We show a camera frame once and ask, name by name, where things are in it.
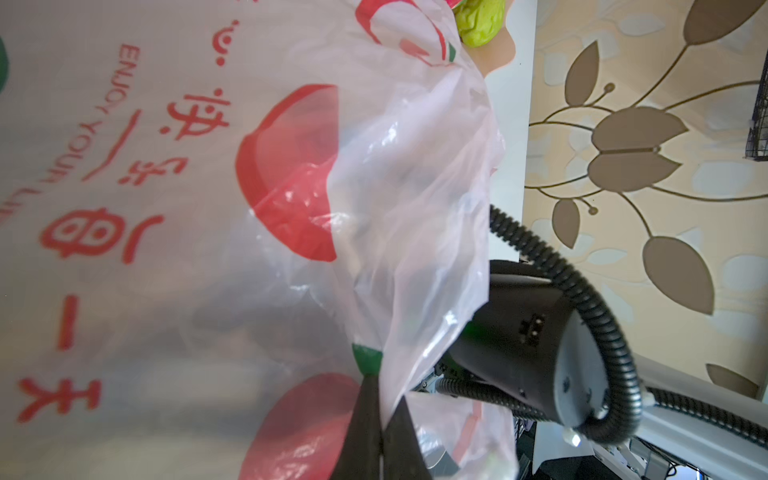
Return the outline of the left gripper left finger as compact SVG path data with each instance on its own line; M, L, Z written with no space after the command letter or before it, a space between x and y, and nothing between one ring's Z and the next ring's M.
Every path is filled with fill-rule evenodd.
M366 375L330 480L378 480L381 452L379 377Z

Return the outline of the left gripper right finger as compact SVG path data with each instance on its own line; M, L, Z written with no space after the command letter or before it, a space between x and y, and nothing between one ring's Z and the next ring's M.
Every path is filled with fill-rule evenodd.
M384 480L431 480L426 467L412 417L402 397L383 432Z

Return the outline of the pink plastic fruit-print bag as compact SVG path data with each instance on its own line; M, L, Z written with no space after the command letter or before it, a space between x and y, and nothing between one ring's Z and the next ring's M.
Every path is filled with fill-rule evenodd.
M488 297L445 1L1 5L1 475L330 479Z

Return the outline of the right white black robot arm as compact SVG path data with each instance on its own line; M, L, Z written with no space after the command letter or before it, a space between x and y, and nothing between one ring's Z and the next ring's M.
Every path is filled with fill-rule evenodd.
M634 444L660 408L765 447L767 430L690 396L642 383L603 297L544 240L497 208L491 232L523 256L493 261L488 302L436 366L435 390L561 425L602 446Z

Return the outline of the orange fruit plate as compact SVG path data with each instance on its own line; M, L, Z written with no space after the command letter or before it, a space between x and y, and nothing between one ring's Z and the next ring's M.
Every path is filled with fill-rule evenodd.
M512 1L506 1L505 24L493 40L476 48L470 48L463 43L483 76L488 76L491 72L508 65L515 57L516 45L506 27L507 14L511 4Z

